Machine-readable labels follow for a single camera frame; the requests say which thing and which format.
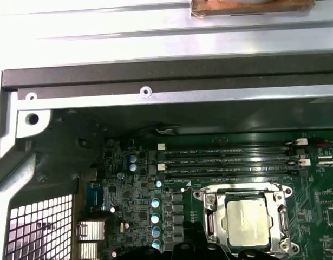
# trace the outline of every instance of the screw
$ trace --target screw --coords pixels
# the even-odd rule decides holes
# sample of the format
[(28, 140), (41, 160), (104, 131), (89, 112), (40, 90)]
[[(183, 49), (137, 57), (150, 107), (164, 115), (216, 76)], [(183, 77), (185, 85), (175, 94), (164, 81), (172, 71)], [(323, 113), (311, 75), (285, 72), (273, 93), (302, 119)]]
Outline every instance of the screw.
[(282, 243), (281, 245), (280, 245), (280, 247), (283, 249), (283, 250), (288, 250), (289, 249), (289, 246), (288, 246), (288, 244), (286, 244), (286, 243)]
[(46, 174), (42, 174), (42, 175), (40, 175), (40, 176), (37, 178), (37, 181), (38, 181), (39, 183), (45, 183), (47, 180), (48, 180), (48, 177), (47, 177)]
[(214, 245), (214, 244), (208, 244), (207, 248), (209, 250), (216, 250), (217, 249), (216, 245)]
[(187, 244), (181, 244), (181, 249), (188, 250), (189, 249), (189, 245), (187, 245)]
[(149, 86), (144, 86), (140, 89), (140, 94), (144, 98), (149, 98), (152, 94), (152, 89)]
[(207, 196), (206, 201), (207, 201), (207, 203), (210, 203), (210, 204), (214, 203), (214, 196), (213, 195)]
[(150, 256), (150, 255), (152, 255), (152, 254), (154, 254), (154, 250), (153, 250), (152, 248), (148, 248), (148, 249), (145, 251), (145, 255), (147, 255), (147, 256)]
[(256, 254), (253, 251), (247, 251), (245, 254), (248, 258), (255, 258), (256, 257)]
[(69, 109), (69, 110), (67, 111), (67, 113), (68, 113), (69, 115), (73, 115), (73, 114), (77, 114), (77, 111), (74, 110), (74, 109)]

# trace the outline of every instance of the metal grille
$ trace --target metal grille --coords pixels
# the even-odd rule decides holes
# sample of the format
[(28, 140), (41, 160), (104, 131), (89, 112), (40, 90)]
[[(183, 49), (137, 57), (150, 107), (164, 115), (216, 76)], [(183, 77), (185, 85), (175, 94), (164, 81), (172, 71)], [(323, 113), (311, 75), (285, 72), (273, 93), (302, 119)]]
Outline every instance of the metal grille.
[(70, 260), (73, 196), (11, 210), (5, 260)]

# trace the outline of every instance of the electrolytic capacitor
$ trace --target electrolytic capacitor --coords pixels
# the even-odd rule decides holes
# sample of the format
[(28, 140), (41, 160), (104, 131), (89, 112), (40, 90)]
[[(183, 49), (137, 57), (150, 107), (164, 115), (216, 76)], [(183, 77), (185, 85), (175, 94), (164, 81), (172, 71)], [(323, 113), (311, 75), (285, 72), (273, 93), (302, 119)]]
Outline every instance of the electrolytic capacitor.
[(118, 212), (118, 211), (120, 211), (119, 206), (113, 206), (113, 207), (110, 208), (111, 213), (115, 213), (115, 212)]
[(159, 205), (160, 205), (160, 202), (158, 199), (152, 199), (152, 201), (151, 201), (152, 208), (156, 209), (157, 207), (159, 207)]
[(152, 242), (152, 247), (153, 248), (160, 250), (160, 245), (161, 245), (160, 240), (158, 240), (158, 239), (153, 240), (153, 242)]
[(136, 164), (130, 164), (130, 165), (129, 165), (129, 170), (130, 170), (130, 171), (135, 172), (137, 169), (138, 169), (138, 167), (137, 167)]
[(131, 163), (135, 163), (137, 160), (138, 160), (138, 158), (137, 158), (136, 155), (132, 154), (132, 155), (129, 156), (129, 161)]
[(160, 215), (158, 213), (154, 213), (152, 216), (151, 216), (151, 222), (153, 224), (156, 224), (158, 223), (160, 220)]
[(154, 228), (152, 228), (152, 237), (158, 238), (160, 236), (160, 232), (160, 228), (155, 226)]
[(124, 223), (124, 228), (125, 229), (131, 229), (133, 227), (133, 223), (132, 222), (125, 222)]
[(122, 249), (116, 248), (115, 250), (113, 250), (111, 252), (111, 256), (112, 256), (112, 258), (117, 258), (121, 253), (122, 253)]

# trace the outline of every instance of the black chip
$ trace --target black chip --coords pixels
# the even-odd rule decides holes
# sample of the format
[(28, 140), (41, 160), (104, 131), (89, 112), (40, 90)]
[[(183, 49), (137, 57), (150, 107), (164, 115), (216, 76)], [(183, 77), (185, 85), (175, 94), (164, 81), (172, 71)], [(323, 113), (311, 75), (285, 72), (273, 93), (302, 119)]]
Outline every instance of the black chip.
[(165, 230), (168, 232), (172, 232), (173, 231), (173, 226), (167, 226), (165, 227)]
[(166, 221), (172, 221), (172, 216), (166, 216), (166, 217), (165, 217), (165, 220), (166, 220)]
[(116, 188), (115, 186), (110, 186), (110, 187), (108, 188), (108, 192), (115, 193), (116, 190), (117, 190), (117, 188)]
[(167, 237), (166, 242), (173, 242), (173, 237)]
[(133, 237), (126, 237), (126, 242), (127, 243), (132, 243), (133, 242)]
[(123, 192), (123, 197), (124, 198), (130, 198), (132, 196), (132, 192), (131, 191), (124, 191)]
[(146, 211), (140, 211), (139, 218), (140, 219), (147, 219), (147, 212)]

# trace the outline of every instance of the gray metal frame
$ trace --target gray metal frame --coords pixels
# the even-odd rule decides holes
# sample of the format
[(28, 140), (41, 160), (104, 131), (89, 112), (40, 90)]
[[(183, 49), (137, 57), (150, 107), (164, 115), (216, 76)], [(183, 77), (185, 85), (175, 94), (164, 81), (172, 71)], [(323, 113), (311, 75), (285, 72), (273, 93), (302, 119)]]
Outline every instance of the gray metal frame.
[[(70, 186), (76, 191), (76, 171), (60, 183), (49, 181), (42, 171), (36, 171), (33, 177), (35, 156), (30, 155), (31, 143), (24, 142), (22, 150), (16, 146), (16, 138), (37, 135), (53, 120), (61, 123), (62, 116), (51, 116), (55, 109), (290, 98), (333, 102), (333, 85), (169, 93), (153, 93), (151, 89), (148, 96), (137, 92), (19, 101), (17, 93), (1, 90), (1, 72), (10, 68), (333, 51), (333, 0), (318, 1), (310, 13), (304, 14), (203, 19), (190, 16), (186, 0), (27, 0), (0, 3), (0, 25), (0, 258), (9, 203), (18, 190), (31, 180), (24, 190), (26, 203), (32, 202), (40, 189), (47, 191), (44, 199), (54, 195), (54, 187), (62, 187), (60, 191), (64, 192)], [(37, 114), (44, 122), (42, 127), (27, 126), (25, 118), (29, 114)], [(101, 130), (95, 129), (96, 123), (91, 126), (83, 134), (94, 138), (91, 141), (97, 146)], [(53, 149), (60, 153), (59, 147)], [(80, 158), (95, 156), (94, 152), (80, 153)], [(18, 206), (22, 202), (21, 197), (16, 197), (11, 204)]]

